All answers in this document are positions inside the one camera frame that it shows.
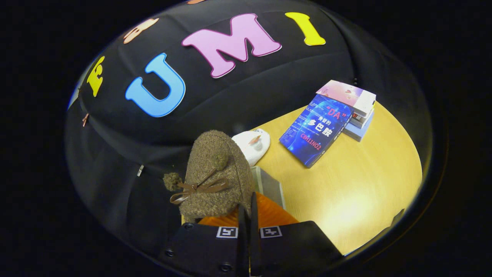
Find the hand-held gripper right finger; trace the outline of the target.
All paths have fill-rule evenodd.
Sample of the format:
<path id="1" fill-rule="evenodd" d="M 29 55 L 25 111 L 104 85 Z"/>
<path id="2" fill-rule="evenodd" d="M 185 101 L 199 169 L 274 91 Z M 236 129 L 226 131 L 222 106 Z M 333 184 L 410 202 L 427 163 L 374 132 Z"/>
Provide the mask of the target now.
<path id="1" fill-rule="evenodd" d="M 313 221 L 260 227 L 264 214 L 281 217 L 276 203 L 262 209 L 251 197 L 250 275 L 252 277 L 316 277 L 341 263 L 343 255 Z"/>

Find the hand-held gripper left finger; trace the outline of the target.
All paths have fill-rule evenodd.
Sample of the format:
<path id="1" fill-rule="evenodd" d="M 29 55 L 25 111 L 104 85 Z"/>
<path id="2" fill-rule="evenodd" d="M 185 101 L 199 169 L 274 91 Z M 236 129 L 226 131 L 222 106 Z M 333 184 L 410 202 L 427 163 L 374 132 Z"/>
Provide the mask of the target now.
<path id="1" fill-rule="evenodd" d="M 239 206 L 238 227 L 185 223 L 165 247 L 165 263 L 189 277 L 248 277 L 248 225 Z"/>

